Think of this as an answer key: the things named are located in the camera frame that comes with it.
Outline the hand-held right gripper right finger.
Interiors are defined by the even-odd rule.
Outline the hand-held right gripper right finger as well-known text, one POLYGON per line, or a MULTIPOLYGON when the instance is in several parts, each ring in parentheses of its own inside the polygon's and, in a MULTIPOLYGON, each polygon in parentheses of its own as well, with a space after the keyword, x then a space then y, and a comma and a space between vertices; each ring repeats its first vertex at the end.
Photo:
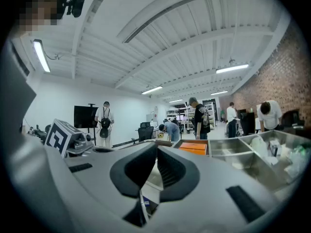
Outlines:
POLYGON ((168 147, 157 150, 163 181, 153 233, 241 233, 269 223, 281 201, 265 182, 229 163, 168 147))

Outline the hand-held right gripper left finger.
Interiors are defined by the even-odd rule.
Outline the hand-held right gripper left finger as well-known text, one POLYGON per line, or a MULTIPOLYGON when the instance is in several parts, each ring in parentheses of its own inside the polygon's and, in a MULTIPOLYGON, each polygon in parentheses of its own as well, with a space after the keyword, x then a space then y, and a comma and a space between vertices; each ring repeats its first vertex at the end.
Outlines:
POLYGON ((140 192, 155 164, 157 146, 143 143, 124 150, 92 151, 65 160, 74 178, 70 211, 82 233, 154 233, 141 206, 140 192))

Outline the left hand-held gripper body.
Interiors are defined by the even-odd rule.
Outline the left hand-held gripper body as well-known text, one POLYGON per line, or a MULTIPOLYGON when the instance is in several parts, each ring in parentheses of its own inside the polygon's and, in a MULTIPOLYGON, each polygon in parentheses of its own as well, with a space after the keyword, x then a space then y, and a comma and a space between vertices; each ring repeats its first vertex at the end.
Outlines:
POLYGON ((59 151, 62 158, 71 155, 81 155, 94 147, 89 133, 84 133, 69 123, 55 119, 51 125, 45 146, 59 151))

